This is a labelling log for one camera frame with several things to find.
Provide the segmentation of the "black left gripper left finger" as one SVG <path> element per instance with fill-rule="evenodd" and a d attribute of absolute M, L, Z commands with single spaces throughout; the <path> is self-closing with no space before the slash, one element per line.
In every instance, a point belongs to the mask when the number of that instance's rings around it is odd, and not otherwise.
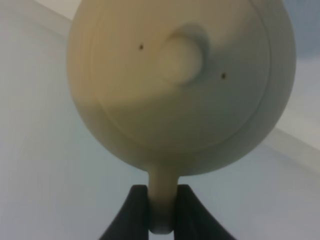
<path fill-rule="evenodd" d="M 146 185 L 133 185 L 118 214 L 100 240 L 148 240 L 149 201 Z"/>

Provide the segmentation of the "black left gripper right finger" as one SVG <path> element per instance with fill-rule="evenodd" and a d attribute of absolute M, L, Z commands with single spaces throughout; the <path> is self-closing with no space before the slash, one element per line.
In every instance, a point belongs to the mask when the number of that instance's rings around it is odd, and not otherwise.
<path fill-rule="evenodd" d="M 175 240 L 235 239 L 210 214 L 187 184 L 177 187 L 173 231 Z"/>

